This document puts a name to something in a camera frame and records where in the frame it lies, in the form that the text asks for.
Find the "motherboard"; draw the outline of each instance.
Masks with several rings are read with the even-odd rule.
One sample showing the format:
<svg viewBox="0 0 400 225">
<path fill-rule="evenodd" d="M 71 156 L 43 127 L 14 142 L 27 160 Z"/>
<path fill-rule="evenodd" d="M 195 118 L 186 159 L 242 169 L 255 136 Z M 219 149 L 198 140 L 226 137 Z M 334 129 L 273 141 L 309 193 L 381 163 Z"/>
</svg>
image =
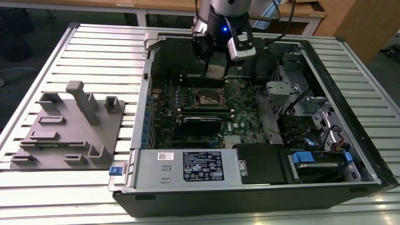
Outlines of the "motherboard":
<svg viewBox="0 0 400 225">
<path fill-rule="evenodd" d="M 157 79 L 157 149 L 225 149 L 266 143 L 258 114 L 258 89 L 251 82 L 183 76 Z"/>
</svg>

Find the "slotted aluminum surface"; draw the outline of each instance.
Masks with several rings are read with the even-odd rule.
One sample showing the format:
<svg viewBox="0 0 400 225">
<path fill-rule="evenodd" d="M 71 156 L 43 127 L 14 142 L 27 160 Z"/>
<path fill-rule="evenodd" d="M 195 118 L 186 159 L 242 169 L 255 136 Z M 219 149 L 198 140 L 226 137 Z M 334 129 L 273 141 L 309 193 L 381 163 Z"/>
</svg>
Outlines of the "slotted aluminum surface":
<svg viewBox="0 0 400 225">
<path fill-rule="evenodd" d="M 0 151 L 0 157 L 5 155 L 0 169 L 10 168 L 11 156 L 18 152 L 21 140 L 26 137 L 37 119 L 41 106 L 35 101 L 41 97 L 41 92 L 59 91 L 63 98 L 71 98 L 65 91 L 70 80 L 86 82 L 85 90 L 94 92 L 97 99 L 105 99 L 113 94 L 129 103 L 114 156 L 115 161 L 129 160 L 145 65 L 143 39 L 149 31 L 190 33 L 190 30 L 183 29 L 90 24 L 82 24 L 78 29 L 69 29 L 38 78 L 38 88 L 33 88 L 35 92 L 31 93 L 31 99 L 26 97 L 27 102 L 19 107 L 11 125 L 2 134 L 6 143 Z M 267 34 L 255 36 L 277 37 Z M 346 44 L 330 37 L 286 38 L 306 39 L 314 45 L 389 166 L 399 178 L 400 116 L 393 99 L 389 98 Z M 131 218 L 114 201 L 107 187 L 109 182 L 107 171 L 0 173 L 0 223 L 203 224 L 215 219 L 218 224 L 342 225 L 358 221 L 366 225 L 394 225 L 400 221 L 400 188 L 375 197 L 354 199 L 329 210 L 138 219 Z M 125 177 L 117 177 L 114 183 L 123 185 L 123 182 Z"/>
</svg>

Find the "green circuit board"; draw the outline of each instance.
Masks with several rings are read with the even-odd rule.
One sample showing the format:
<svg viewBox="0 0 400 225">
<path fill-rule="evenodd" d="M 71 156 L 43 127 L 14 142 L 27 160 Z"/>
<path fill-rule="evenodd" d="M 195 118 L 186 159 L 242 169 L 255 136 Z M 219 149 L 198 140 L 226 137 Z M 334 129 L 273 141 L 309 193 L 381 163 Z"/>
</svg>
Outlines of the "green circuit board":
<svg viewBox="0 0 400 225">
<path fill-rule="evenodd" d="M 242 143 L 265 143 L 258 105 L 257 89 L 241 79 L 229 79 L 219 88 L 182 87 L 173 81 L 154 83 L 157 101 L 157 148 L 223 149 L 225 136 L 239 135 Z M 193 109 L 194 114 L 182 115 L 179 109 Z M 222 109 L 222 112 L 198 112 L 197 109 Z M 179 131 L 186 116 L 222 118 L 222 127 L 213 135 L 185 135 Z"/>
</svg>

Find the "white sticker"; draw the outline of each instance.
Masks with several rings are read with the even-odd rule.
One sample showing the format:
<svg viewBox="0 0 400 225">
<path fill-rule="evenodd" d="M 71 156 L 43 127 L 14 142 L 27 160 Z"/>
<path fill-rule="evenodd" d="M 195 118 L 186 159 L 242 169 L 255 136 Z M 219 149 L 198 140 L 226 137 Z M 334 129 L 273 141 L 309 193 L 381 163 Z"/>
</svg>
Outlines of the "white sticker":
<svg viewBox="0 0 400 225">
<path fill-rule="evenodd" d="M 159 160 L 174 160 L 174 152 L 159 152 Z"/>
<path fill-rule="evenodd" d="M 247 34 L 238 35 L 238 39 L 239 39 L 239 41 L 247 41 L 249 35 Z"/>
<path fill-rule="evenodd" d="M 117 6 L 134 7 L 134 4 L 117 4 Z"/>
</svg>

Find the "power supply label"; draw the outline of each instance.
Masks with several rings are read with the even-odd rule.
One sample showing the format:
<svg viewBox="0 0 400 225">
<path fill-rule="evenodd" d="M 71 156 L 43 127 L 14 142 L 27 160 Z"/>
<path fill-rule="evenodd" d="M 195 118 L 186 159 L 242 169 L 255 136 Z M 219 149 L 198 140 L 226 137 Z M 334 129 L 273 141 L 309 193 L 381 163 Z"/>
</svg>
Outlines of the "power supply label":
<svg viewBox="0 0 400 225">
<path fill-rule="evenodd" d="M 187 182 L 225 180 L 221 151 L 185 152 L 183 178 Z"/>
</svg>

